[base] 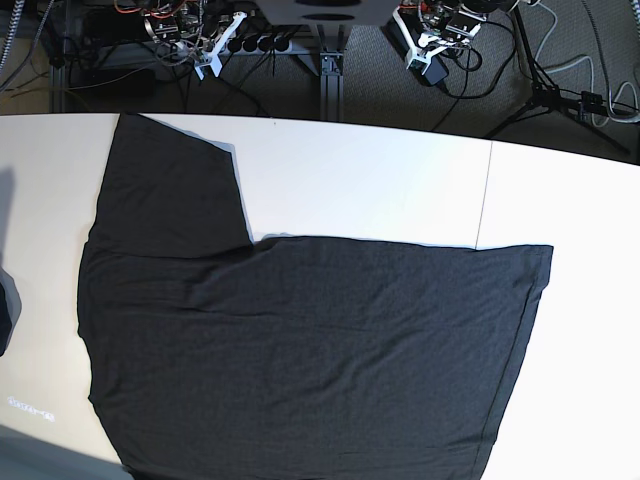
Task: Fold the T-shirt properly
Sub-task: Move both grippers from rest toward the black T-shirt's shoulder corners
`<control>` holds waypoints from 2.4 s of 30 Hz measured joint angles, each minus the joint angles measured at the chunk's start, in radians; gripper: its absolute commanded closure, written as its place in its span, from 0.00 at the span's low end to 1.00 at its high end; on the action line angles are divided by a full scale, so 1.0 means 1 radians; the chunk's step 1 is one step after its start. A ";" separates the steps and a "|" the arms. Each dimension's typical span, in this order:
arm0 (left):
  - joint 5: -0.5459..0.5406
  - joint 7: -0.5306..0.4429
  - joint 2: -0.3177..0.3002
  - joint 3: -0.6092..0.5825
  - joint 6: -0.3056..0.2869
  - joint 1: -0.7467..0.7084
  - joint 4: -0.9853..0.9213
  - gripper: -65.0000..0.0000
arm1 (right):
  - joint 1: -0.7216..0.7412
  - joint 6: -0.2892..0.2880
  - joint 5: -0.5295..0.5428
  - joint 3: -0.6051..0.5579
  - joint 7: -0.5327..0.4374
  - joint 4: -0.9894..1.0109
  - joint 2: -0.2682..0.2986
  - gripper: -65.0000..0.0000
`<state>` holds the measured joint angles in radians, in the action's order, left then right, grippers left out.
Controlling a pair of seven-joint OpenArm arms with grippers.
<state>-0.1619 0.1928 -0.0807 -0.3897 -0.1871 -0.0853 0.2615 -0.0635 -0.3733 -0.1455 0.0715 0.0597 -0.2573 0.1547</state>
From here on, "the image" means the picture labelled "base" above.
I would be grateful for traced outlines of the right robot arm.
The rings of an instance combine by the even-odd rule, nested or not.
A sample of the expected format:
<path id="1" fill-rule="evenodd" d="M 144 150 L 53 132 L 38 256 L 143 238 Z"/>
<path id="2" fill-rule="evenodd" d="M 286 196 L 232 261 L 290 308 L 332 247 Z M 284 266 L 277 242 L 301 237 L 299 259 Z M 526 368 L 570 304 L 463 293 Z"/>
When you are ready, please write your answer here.
<path id="1" fill-rule="evenodd" d="M 231 1 L 115 1 L 113 7 L 142 19 L 160 63 L 189 63 L 199 79 L 221 74 L 220 55 L 249 18 L 247 9 Z"/>

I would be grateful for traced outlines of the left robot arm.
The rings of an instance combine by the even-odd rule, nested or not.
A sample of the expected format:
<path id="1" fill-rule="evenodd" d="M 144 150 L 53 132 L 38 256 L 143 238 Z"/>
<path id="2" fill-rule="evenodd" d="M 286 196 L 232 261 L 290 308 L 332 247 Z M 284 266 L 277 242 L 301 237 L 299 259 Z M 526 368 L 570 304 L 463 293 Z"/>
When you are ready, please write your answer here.
<path id="1" fill-rule="evenodd" d="M 424 74 L 446 50 L 468 50 L 492 13 L 510 13 L 518 0 L 402 1 L 390 27 L 399 33 L 405 67 Z"/>

